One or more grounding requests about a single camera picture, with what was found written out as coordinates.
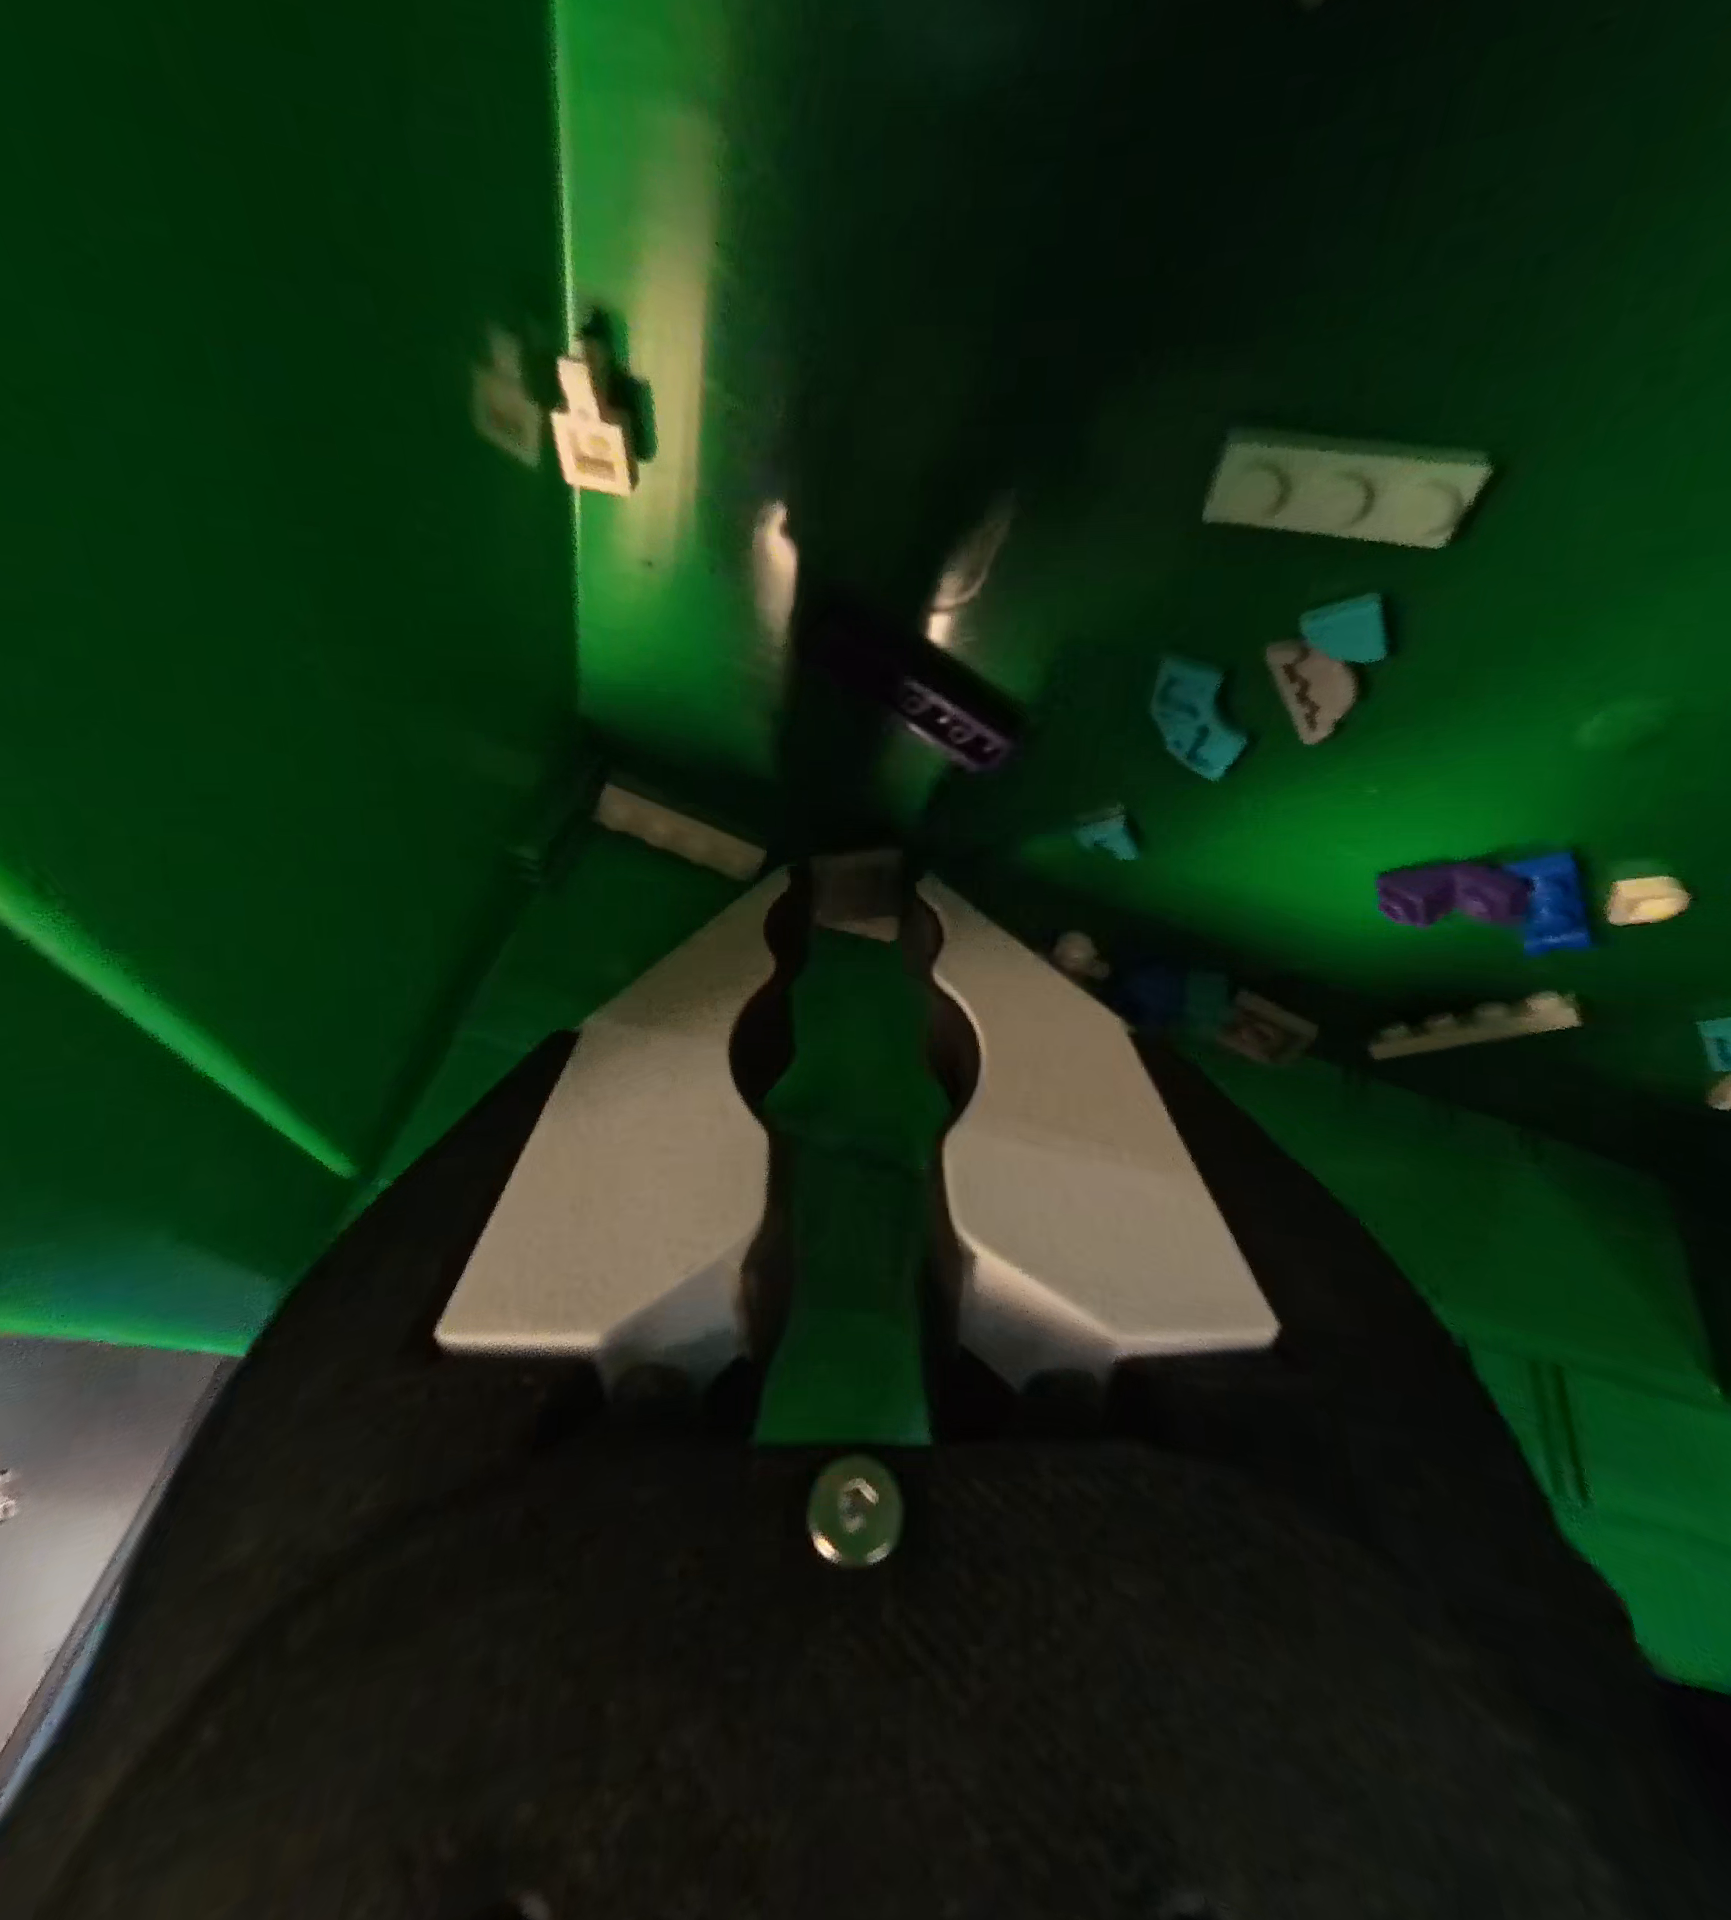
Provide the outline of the blue lego plate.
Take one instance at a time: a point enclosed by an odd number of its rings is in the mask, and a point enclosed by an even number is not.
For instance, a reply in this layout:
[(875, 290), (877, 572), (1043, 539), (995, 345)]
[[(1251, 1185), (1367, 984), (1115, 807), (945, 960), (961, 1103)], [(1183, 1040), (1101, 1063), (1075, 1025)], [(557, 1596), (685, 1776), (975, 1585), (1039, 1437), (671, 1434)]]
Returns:
[(1583, 952), (1595, 946), (1583, 873), (1571, 850), (1513, 859), (1501, 873), (1523, 882), (1519, 940), (1525, 956)]

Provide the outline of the purple lego piece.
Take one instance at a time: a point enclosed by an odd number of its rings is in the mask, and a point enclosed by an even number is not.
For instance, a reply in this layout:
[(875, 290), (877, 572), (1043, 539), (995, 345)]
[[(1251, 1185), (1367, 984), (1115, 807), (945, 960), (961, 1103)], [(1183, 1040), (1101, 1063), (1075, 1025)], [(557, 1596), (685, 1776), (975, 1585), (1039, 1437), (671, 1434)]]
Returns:
[(1401, 929), (1423, 930), (1447, 918), (1491, 929), (1519, 927), (1531, 900), (1531, 882), (1507, 869), (1445, 860), (1381, 873), (1375, 881), (1379, 914)]

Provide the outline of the white printed lego slope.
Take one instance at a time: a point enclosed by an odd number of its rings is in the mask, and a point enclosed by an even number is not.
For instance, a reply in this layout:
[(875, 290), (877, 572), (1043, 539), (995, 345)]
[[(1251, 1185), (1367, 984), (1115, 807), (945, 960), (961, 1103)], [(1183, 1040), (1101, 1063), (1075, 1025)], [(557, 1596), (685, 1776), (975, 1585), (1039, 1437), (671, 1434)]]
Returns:
[(1331, 740), (1357, 705), (1357, 666), (1297, 639), (1269, 643), (1261, 660), (1299, 744)]

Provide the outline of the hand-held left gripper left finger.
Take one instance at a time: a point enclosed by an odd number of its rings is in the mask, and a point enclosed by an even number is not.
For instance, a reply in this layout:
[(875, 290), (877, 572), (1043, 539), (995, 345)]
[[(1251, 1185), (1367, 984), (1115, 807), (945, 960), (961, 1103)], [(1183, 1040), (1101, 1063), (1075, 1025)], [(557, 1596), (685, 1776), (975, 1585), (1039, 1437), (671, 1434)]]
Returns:
[(583, 1022), (437, 1320), (445, 1354), (601, 1375), (751, 1354), (805, 929), (789, 871), (763, 877)]

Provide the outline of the green plastic bin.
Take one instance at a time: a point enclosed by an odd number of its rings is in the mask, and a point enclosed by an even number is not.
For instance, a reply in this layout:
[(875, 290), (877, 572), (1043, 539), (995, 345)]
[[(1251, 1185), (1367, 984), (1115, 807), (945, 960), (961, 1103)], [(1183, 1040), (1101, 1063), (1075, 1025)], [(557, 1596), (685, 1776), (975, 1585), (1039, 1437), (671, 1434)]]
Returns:
[[(631, 497), (559, 473), (585, 334)], [(1237, 426), (1495, 477), (1433, 553), (1211, 526)], [(1373, 591), (1303, 747), (1261, 652)], [(829, 678), (833, 606), (1013, 757)], [(1207, 1066), (1429, 1280), (1499, 1251), (1459, 1331), (1731, 1692), (1731, 5), (0, 5), (0, 1331), (241, 1351), (713, 904), (601, 776), (1315, 1022)], [(1563, 850), (1591, 950), (1375, 904)], [(1605, 924), (1625, 860), (1691, 909)], [(1545, 991), (1583, 1027), (1363, 1055)]]

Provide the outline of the teal lego slope piece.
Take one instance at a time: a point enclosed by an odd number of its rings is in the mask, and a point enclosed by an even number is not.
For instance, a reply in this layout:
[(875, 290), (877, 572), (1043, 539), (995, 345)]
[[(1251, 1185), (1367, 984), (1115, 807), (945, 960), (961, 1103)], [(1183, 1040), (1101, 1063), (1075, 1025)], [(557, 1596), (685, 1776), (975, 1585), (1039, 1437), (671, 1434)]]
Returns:
[(1307, 608), (1299, 615), (1299, 637), (1307, 649), (1329, 660), (1377, 664), (1391, 651), (1385, 599), (1381, 593), (1363, 593)]

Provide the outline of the dark purple lego brick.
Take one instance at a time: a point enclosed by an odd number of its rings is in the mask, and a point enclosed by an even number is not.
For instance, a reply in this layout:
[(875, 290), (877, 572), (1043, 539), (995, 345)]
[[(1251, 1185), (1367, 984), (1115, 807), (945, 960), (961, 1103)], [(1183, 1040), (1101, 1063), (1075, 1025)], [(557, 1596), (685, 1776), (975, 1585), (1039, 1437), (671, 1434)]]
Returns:
[(1021, 709), (915, 629), (835, 605), (819, 611), (809, 651), (829, 678), (965, 773), (995, 773), (1019, 744)]

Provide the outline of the white long lego plate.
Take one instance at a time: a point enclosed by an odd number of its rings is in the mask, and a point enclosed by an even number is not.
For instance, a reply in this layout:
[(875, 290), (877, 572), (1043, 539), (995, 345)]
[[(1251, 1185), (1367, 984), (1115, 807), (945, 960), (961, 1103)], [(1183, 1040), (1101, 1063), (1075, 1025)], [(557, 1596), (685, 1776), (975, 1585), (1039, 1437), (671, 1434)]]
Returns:
[(767, 852), (757, 845), (613, 781), (599, 788), (591, 823), (595, 828), (735, 885), (751, 885), (767, 869)]

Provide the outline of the teal lego corner piece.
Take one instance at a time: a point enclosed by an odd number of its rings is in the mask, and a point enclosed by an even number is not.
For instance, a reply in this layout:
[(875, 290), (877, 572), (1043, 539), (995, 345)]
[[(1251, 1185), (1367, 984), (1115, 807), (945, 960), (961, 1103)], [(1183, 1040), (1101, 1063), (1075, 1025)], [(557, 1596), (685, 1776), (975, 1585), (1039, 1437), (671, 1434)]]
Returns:
[(1225, 713), (1227, 672), (1207, 660), (1167, 655), (1147, 702), (1159, 740), (1179, 766), (1201, 781), (1223, 781), (1253, 738)]

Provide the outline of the white narrow lego plate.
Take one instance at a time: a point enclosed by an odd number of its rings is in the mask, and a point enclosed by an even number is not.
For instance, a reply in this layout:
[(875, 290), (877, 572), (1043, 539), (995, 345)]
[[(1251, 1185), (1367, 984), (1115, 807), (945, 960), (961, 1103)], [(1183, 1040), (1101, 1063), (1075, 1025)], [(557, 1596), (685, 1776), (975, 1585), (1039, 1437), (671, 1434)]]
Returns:
[(1371, 1063), (1395, 1063), (1481, 1044), (1511, 1044), (1575, 1033), (1583, 1027), (1577, 996), (1541, 991), (1523, 999), (1485, 1003), (1465, 1010), (1399, 1020), (1363, 1044)]

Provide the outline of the printed lego tile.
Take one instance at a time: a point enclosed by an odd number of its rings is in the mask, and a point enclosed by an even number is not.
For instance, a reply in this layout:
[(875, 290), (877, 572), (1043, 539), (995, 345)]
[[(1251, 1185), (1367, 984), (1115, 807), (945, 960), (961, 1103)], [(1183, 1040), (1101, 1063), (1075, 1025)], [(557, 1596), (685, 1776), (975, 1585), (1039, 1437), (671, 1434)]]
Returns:
[(1239, 1059), (1277, 1069), (1301, 1060), (1317, 1034), (1313, 1020), (1243, 988), (1229, 996), (1213, 1038)]

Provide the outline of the small white lego bracket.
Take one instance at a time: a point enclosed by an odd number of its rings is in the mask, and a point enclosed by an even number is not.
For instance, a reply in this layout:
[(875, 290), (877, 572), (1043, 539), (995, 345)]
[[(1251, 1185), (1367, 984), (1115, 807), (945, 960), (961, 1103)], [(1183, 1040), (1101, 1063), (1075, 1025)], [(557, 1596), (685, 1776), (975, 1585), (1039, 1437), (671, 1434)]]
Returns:
[(603, 338), (585, 334), (557, 359), (555, 377), (549, 426), (563, 483), (577, 494), (629, 499), (637, 492), (637, 428), (621, 398), (615, 354)]

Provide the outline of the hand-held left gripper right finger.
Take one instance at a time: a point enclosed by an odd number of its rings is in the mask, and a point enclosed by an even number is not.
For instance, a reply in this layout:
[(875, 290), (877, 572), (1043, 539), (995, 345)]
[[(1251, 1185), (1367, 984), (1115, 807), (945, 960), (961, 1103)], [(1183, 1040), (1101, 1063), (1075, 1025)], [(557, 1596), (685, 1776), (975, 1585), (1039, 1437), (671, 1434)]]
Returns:
[(917, 899), (975, 1055), (941, 1141), (963, 1347), (1009, 1385), (1265, 1352), (1279, 1320), (1129, 1029), (941, 882)]

